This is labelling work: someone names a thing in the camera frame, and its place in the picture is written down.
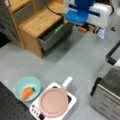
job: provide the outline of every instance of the kitchen counter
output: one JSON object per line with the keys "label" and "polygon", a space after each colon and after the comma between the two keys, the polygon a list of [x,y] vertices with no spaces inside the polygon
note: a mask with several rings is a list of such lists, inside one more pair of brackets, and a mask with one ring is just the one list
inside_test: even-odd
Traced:
{"label": "kitchen counter", "polygon": [[42,84],[42,91],[52,82],[62,84],[69,76],[73,84],[69,91],[77,98],[76,105],[64,120],[107,120],[91,105],[90,92],[97,77],[104,77],[112,68],[105,56],[115,45],[88,32],[73,33],[43,59],[13,43],[0,49],[0,81],[13,91],[14,84],[22,77],[35,76]]}

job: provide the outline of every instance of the frying pan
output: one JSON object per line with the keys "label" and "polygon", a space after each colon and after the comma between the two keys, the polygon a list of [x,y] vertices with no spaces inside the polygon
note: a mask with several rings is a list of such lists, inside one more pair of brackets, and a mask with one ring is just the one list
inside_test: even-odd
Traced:
{"label": "frying pan", "polygon": [[39,99],[39,109],[43,115],[55,118],[62,115],[68,108],[67,89],[72,83],[69,77],[61,88],[51,88],[42,93]]}

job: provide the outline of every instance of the wooden cabinet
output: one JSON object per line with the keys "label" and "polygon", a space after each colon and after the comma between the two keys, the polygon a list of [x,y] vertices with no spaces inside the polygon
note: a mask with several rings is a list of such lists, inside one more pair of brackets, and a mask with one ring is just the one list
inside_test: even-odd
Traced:
{"label": "wooden cabinet", "polygon": [[[62,0],[46,0],[46,2],[53,11],[64,13]],[[63,33],[70,31],[73,26],[70,23],[63,24],[63,18],[50,12],[43,0],[10,0],[8,10],[20,39],[12,41],[39,57],[43,56],[42,49],[48,50],[58,41],[55,36],[61,38]]]}

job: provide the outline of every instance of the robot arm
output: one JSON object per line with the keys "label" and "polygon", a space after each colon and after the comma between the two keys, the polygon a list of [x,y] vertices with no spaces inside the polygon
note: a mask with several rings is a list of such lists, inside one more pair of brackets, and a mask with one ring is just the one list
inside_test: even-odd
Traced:
{"label": "robot arm", "polygon": [[110,5],[106,5],[103,3],[92,4],[92,6],[89,6],[88,10],[87,9],[85,10],[88,12],[87,18],[85,18],[85,21],[81,22],[80,21],[81,19],[79,18],[79,13],[78,13],[79,9],[81,9],[81,8],[77,7],[75,1],[81,1],[81,0],[69,0],[69,1],[64,0],[64,8],[65,8],[65,13],[66,13],[65,18],[68,21],[70,21],[74,24],[77,24],[77,25],[82,25],[82,24],[84,24],[84,22],[86,22],[86,23],[89,23],[89,24],[92,24],[92,25],[95,25],[95,26],[101,27],[101,28],[105,28],[110,25],[111,13],[113,12],[113,8]]}

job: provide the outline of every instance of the bowl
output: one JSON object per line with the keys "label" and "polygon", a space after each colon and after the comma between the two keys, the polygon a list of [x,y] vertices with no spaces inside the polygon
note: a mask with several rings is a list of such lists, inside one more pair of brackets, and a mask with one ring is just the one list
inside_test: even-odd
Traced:
{"label": "bowl", "polygon": [[[27,87],[32,87],[35,89],[35,91],[26,100],[22,100],[22,92]],[[34,100],[40,94],[40,91],[41,91],[40,80],[33,76],[28,76],[20,79],[13,88],[15,97],[21,101]]]}

